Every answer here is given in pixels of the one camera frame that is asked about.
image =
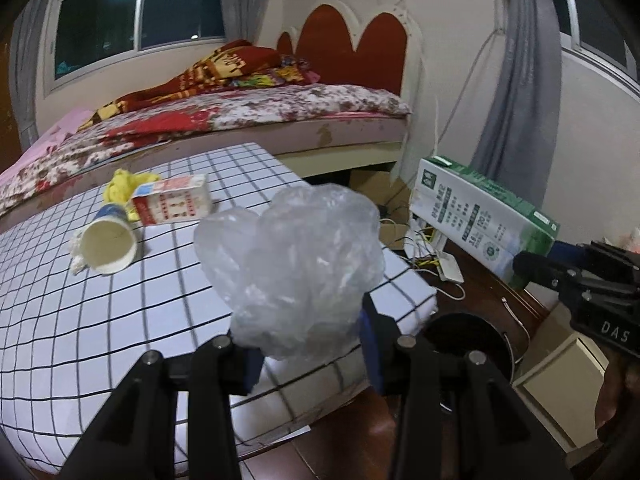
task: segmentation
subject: paper cup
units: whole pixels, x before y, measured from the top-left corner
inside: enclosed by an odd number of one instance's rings
[[[84,262],[96,272],[113,274],[128,267],[136,257],[138,241],[119,204],[103,205],[80,238]]]

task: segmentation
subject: yellow cloth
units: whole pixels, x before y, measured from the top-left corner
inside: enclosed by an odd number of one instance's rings
[[[129,173],[127,170],[116,170],[113,173],[111,182],[107,184],[107,189],[102,194],[102,200],[105,204],[115,202],[123,205],[127,210],[129,221],[137,222],[140,220],[140,216],[138,216],[136,208],[129,204],[131,195],[140,184],[147,184],[160,179],[160,175],[155,173]]]

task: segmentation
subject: bed frame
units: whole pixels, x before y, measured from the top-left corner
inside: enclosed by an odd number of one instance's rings
[[[325,83],[386,89],[413,106],[421,45],[417,24],[398,7],[379,7],[360,22],[346,4],[327,2],[309,14],[300,33],[295,28],[283,32],[277,49],[307,59]],[[376,128],[370,127],[371,121],[376,121]],[[93,166],[26,200],[0,218],[0,232],[80,192],[101,186],[117,168],[143,171],[230,144],[258,142],[302,177],[396,162],[404,142],[389,139],[405,139],[408,121],[390,117],[321,118],[190,136],[145,148]],[[286,152],[281,145],[270,146],[268,132],[273,128],[280,132],[290,130],[290,134],[285,132],[290,139]],[[353,144],[353,132],[359,129],[366,130],[367,142]],[[326,132],[330,133],[328,142]]]

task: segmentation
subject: window pane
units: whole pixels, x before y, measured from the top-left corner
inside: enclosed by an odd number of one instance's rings
[[[625,43],[617,25],[598,0],[575,0],[580,42],[626,67]]]
[[[220,0],[145,0],[142,48],[224,35]]]
[[[566,0],[554,0],[556,6],[556,14],[558,15],[558,23],[560,24],[560,32],[571,35],[571,23],[569,22],[569,6]]]
[[[133,49],[136,0],[63,0],[56,35],[56,79]]]

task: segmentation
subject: floral bedsheet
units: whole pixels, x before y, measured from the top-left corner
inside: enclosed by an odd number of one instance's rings
[[[230,90],[144,108],[91,126],[22,168],[0,187],[0,216],[81,171],[132,150],[191,135],[304,121],[338,112],[402,117],[410,109],[386,90],[323,84]]]

